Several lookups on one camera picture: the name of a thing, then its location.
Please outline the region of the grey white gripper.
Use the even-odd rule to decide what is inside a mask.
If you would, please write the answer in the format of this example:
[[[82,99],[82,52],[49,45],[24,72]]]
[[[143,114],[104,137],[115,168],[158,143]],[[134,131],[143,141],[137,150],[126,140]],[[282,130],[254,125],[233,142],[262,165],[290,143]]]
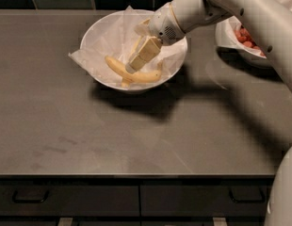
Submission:
[[[134,31],[142,37],[135,42],[125,64],[129,73],[136,73],[154,59],[160,53],[162,44],[173,45],[186,35],[177,23],[171,3],[158,9],[151,19],[137,24]]]

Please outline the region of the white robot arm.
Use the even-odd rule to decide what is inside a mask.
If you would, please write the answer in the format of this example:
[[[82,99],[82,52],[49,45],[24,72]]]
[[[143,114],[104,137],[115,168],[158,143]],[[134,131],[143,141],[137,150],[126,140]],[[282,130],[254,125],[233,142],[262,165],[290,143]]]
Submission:
[[[292,92],[292,12],[277,0],[172,0],[135,32],[172,45],[196,27],[235,16]],[[292,226],[292,146],[274,179],[265,226]]]

